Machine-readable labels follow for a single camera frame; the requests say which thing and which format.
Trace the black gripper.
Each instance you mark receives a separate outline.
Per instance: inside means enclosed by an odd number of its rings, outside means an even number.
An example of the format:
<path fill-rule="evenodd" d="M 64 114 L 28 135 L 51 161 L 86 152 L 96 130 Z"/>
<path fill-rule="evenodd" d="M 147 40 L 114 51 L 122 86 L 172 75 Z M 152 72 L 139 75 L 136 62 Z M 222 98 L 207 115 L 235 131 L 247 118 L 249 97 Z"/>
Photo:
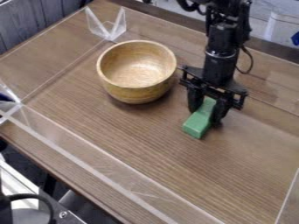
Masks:
<path fill-rule="evenodd" d="M 203 104 L 203 99 L 209 96 L 217 100 L 211 113 L 211 125 L 221 126 L 221 120 L 227 115 L 230 108 L 242 110 L 249 91 L 246 87 L 237 83 L 234 79 L 223 85 L 209 83 L 203 79 L 203 69 L 194 66 L 182 66 L 180 84 L 187 88 L 188 110 L 194 113 Z"/>

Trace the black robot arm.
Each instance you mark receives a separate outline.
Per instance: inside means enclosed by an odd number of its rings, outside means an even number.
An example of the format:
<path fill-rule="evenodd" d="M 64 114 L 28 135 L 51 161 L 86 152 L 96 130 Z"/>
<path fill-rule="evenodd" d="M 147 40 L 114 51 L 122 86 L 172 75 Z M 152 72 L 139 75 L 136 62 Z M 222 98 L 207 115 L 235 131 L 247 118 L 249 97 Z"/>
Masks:
<path fill-rule="evenodd" d="M 176 0 L 182 8 L 198 11 L 206 17 L 206 45 L 203 68 L 183 66 L 180 84 L 187 88 L 188 109 L 194 112 L 209 96 L 217 101 L 211 108 L 210 122 L 221 125 L 231 109 L 243 109 L 249 96 L 246 87 L 234 79 L 235 71 L 249 74 L 238 68 L 239 51 L 254 60 L 245 44 L 250 40 L 249 22 L 251 0 Z"/>

